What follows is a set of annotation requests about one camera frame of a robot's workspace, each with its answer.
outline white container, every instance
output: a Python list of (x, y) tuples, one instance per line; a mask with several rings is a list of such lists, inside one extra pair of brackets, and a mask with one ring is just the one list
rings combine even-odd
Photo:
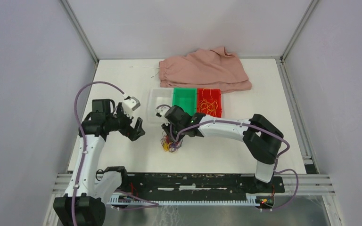
[[(156, 108), (159, 105), (173, 105), (173, 92), (174, 88), (153, 88), (150, 90), (148, 107), (146, 110), (147, 123), (150, 124), (163, 124), (166, 122), (164, 117), (156, 116)], [(160, 108), (163, 111), (167, 111), (167, 107)]]

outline gray floor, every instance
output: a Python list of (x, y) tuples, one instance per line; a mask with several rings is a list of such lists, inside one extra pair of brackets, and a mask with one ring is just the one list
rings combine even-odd
[[(276, 206), (289, 197), (276, 197)], [(287, 208), (260, 213), (255, 207), (162, 206), (136, 211), (107, 209), (104, 226), (329, 226), (321, 197), (298, 197)]]

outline red container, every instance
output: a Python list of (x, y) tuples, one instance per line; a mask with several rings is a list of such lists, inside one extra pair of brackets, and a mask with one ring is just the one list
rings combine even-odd
[(221, 91), (219, 89), (197, 89), (196, 111), (221, 118)]

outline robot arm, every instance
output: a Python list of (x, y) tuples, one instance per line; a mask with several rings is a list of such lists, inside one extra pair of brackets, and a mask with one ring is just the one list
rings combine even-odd
[(132, 113), (139, 106), (139, 101), (134, 97), (126, 97), (122, 103), (118, 103), (117, 108), (110, 99), (92, 101), (92, 112), (82, 122), (87, 142), (87, 149), (84, 152), (82, 150), (84, 139), (79, 132), (80, 148), (74, 169), (74, 172), (79, 174), (79, 183), (75, 184), (77, 173), (73, 173), (64, 197), (56, 198), (53, 203), (53, 208), (64, 226), (73, 225), (70, 206), (74, 190), (78, 226), (103, 224), (106, 214), (105, 204), (113, 191), (125, 181), (127, 171), (124, 167), (108, 167), (104, 171), (102, 180), (95, 185), (100, 153), (108, 134), (112, 131), (119, 131), (131, 141), (145, 134), (141, 118), (137, 119), (134, 128), (131, 126)]
[[(177, 135), (179, 139), (188, 135), (190, 137), (225, 137), (244, 142), (257, 160), (255, 178), (258, 181), (258, 185), (265, 186), (271, 183), (276, 155), (281, 147), (281, 141), (266, 133), (259, 135), (259, 130), (254, 128), (247, 129), (246, 125), (256, 126), (280, 138), (283, 138), (284, 135), (262, 115), (255, 114), (249, 120), (229, 120), (215, 118), (203, 113), (195, 113), (193, 116), (190, 116), (180, 107), (172, 106), (165, 113), (164, 117), (169, 123), (163, 124), (162, 128), (173, 142), (176, 142)], [(193, 128), (178, 134), (188, 127)]]

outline pink towel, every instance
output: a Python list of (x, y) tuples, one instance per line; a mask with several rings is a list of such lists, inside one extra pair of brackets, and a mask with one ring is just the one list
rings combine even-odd
[(220, 89), (222, 93), (252, 88), (238, 56), (225, 47), (169, 57), (159, 67), (161, 87)]

